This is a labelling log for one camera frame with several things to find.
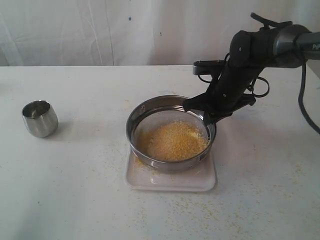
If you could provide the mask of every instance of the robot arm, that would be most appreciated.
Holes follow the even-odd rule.
[[[311,33],[291,21],[277,23],[254,13],[251,17],[264,26],[257,32],[238,32],[231,41],[228,61],[226,58],[193,64],[194,75],[211,75],[212,81],[205,93],[186,100],[183,107],[185,111],[205,111],[205,123],[229,117],[234,111],[253,105],[256,97],[264,97],[266,94],[244,93],[252,89],[256,79],[268,83],[259,77],[264,68],[297,68],[307,59],[320,60],[320,32]]]

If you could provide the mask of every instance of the white wall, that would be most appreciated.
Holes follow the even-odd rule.
[[[319,0],[0,0],[0,6],[0,49],[11,66],[221,59],[236,32],[259,29],[251,12],[320,31]]]

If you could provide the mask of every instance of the table surface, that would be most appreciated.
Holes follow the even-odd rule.
[[[216,189],[181,193],[126,186],[125,125],[144,100],[204,92],[191,66],[0,68],[0,238],[319,239],[320,136],[298,107],[301,69],[261,76],[270,94],[217,124]],[[305,106],[317,124],[319,86],[308,69]],[[59,119],[45,139],[22,120],[34,100]]]

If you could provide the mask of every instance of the metal cup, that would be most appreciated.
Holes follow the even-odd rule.
[[[58,118],[51,104],[44,100],[33,101],[22,109],[26,129],[33,136],[45,138],[58,128]]]

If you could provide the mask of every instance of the square plate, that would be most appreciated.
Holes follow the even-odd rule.
[[[212,150],[197,166],[177,173],[159,172],[130,151],[124,180],[136,190],[176,192],[205,192],[218,182]]]

